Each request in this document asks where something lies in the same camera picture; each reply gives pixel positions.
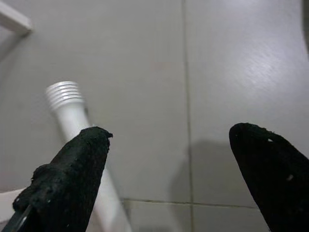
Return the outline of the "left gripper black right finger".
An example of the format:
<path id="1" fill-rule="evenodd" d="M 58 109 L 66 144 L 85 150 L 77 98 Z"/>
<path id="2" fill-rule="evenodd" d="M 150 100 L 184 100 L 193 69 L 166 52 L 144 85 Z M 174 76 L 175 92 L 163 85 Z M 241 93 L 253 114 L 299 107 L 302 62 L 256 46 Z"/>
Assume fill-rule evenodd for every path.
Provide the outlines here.
<path id="1" fill-rule="evenodd" d="M 282 136 L 238 123 L 229 141 L 270 232 L 309 232 L 309 159 Z"/>

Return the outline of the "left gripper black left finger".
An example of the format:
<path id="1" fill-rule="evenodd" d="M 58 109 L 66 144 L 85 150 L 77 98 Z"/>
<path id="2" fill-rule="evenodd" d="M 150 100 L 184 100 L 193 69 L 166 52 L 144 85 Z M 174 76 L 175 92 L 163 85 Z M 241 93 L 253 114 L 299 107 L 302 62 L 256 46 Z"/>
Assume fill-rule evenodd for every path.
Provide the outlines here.
<path id="1" fill-rule="evenodd" d="M 39 166 L 13 201 L 12 232 L 85 232 L 113 134 L 90 127 Z"/>

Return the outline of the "white plastic table leg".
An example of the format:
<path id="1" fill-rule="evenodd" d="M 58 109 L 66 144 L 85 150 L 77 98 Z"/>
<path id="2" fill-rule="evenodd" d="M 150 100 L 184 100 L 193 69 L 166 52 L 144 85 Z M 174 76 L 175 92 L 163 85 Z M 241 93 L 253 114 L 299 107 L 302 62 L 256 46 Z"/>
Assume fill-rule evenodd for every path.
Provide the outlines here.
<path id="1" fill-rule="evenodd" d="M 85 99 L 73 81 L 50 85 L 46 96 L 66 142 L 83 129 L 90 128 Z M 104 168 L 94 212 L 102 232 L 133 232 L 107 167 Z"/>

